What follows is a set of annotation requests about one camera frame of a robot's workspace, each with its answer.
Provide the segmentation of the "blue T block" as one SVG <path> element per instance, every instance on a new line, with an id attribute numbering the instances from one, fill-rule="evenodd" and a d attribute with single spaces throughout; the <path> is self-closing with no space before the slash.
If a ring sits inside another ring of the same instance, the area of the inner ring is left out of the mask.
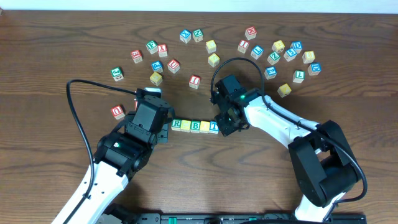
<path id="1" fill-rule="evenodd" d="M 211 133 L 211 134 L 218 134 L 219 133 L 219 128 L 218 128 L 218 125 L 217 125 L 216 121 L 211 121 L 210 122 L 209 133 Z"/>

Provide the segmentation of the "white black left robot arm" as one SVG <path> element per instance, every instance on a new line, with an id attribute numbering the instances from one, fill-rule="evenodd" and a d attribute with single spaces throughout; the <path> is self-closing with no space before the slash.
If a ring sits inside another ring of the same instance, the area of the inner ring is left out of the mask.
<path id="1" fill-rule="evenodd" d="M 53 220 L 54 223 L 96 223 L 106 207 L 147 163 L 171 122 L 174 109 L 161 98 L 146 95 L 136 111 L 127 114 L 103 136 L 82 182 Z"/>

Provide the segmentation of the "yellow o block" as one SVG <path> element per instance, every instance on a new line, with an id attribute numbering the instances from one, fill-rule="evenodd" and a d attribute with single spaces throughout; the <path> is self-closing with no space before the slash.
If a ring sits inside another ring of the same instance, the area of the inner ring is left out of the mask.
<path id="1" fill-rule="evenodd" d="M 183 132 L 190 132 L 190 127 L 191 127 L 191 121 L 189 121 L 189 120 L 181 120 L 181 127 L 180 127 L 180 129 L 181 129 L 181 131 L 183 131 Z"/>
<path id="2" fill-rule="evenodd" d="M 201 121 L 200 122 L 200 132 L 201 133 L 209 133 L 210 132 L 210 122 Z"/>

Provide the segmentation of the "yellow O block front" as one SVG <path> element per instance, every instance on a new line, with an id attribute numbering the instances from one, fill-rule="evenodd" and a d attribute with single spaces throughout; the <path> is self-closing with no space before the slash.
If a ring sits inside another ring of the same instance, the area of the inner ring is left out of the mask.
<path id="1" fill-rule="evenodd" d="M 190 132 L 190 127 L 191 127 L 191 121 L 189 121 L 189 120 L 181 120 L 181 127 L 180 127 L 180 129 L 181 129 L 181 131 L 183 131 L 183 132 Z"/>

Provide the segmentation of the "green B block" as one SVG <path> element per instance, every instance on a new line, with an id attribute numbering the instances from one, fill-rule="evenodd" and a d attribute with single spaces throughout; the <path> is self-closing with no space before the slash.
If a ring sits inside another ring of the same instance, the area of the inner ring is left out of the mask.
<path id="1" fill-rule="evenodd" d="M 200 121 L 191 121 L 190 132 L 191 133 L 200 133 Z"/>

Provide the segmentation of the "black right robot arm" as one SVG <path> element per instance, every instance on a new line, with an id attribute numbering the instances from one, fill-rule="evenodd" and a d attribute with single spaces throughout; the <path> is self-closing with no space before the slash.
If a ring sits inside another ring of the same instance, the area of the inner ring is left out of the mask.
<path id="1" fill-rule="evenodd" d="M 211 102 L 220 113 L 215 120 L 224 136 L 254 126 L 288 149 L 298 186 L 303 193 L 294 212 L 298 221 L 325 222 L 334 208 L 362 199 L 368 184 L 340 126 L 303 119 L 276 104 L 260 90 L 218 88 Z M 361 181 L 362 193 L 344 195 Z"/>

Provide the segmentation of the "green R block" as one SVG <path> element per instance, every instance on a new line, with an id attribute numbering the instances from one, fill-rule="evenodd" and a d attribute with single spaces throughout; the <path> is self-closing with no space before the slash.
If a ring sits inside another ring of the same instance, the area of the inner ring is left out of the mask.
<path id="1" fill-rule="evenodd" d="M 182 120 L 181 119 L 174 119 L 171 123 L 171 129 L 173 131 L 180 131 L 182 126 Z"/>

